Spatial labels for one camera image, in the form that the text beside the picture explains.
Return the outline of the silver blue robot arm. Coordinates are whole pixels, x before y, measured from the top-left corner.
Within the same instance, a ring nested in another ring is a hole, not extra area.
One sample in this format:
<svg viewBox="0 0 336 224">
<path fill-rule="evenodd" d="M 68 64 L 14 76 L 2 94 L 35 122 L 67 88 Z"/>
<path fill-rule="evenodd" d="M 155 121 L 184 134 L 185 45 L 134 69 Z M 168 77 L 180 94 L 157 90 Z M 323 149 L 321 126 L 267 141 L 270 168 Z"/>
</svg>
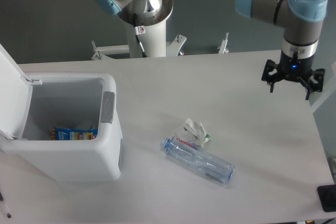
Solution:
<svg viewBox="0 0 336 224">
<path fill-rule="evenodd" d="M 173 0 L 95 0 L 108 14 L 119 16 L 127 28 L 132 58 L 166 57 L 166 21 Z M 307 94 L 321 92 L 324 69 L 312 68 L 328 0 L 235 0 L 236 12 L 284 29 L 279 62 L 268 60 L 262 81 L 273 87 L 286 80 L 300 83 Z"/>
</svg>

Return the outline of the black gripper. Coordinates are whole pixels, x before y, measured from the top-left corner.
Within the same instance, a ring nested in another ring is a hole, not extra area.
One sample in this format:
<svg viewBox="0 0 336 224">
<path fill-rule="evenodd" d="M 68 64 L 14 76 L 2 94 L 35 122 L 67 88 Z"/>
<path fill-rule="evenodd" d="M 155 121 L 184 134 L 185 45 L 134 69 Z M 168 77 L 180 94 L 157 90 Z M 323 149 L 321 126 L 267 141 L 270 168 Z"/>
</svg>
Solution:
<svg viewBox="0 0 336 224">
<path fill-rule="evenodd" d="M 307 90 L 305 100 L 309 100 L 311 93 L 323 90 L 325 69 L 312 70 L 314 55 L 308 58 L 298 58 L 295 52 L 292 56 L 295 57 L 290 57 L 282 51 L 279 63 L 268 59 L 261 80 L 267 82 L 270 86 L 270 93 L 273 93 L 276 82 L 283 79 L 298 82 L 299 78 L 299 82 Z"/>
</svg>

